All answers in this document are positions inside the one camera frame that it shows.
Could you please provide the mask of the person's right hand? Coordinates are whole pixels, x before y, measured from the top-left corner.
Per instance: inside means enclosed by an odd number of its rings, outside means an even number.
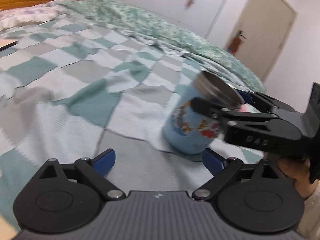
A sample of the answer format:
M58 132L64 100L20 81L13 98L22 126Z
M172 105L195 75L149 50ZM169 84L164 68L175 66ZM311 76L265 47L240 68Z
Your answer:
M298 193L304 198L310 198L317 190L319 180L315 180L310 183L310 160L305 161L294 161L291 159L280 158L275 159L275 155L271 156L268 153L264 153L263 159L274 160L278 168L287 177L294 180L294 186Z

